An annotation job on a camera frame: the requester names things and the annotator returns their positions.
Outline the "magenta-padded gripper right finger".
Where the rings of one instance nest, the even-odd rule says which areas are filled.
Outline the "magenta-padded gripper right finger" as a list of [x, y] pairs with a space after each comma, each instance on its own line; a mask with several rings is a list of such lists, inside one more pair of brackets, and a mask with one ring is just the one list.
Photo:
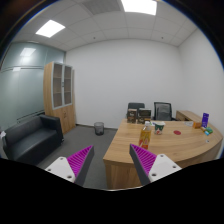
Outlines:
[[155, 155], [134, 144], [130, 145], [129, 154], [143, 186], [181, 170], [181, 167], [165, 154]]

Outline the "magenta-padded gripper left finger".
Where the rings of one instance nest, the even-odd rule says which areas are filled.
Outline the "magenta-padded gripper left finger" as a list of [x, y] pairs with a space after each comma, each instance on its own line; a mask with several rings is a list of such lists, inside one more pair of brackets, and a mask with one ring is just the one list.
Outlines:
[[46, 171], [82, 186], [94, 156], [94, 146], [90, 145], [69, 157], [58, 157]]

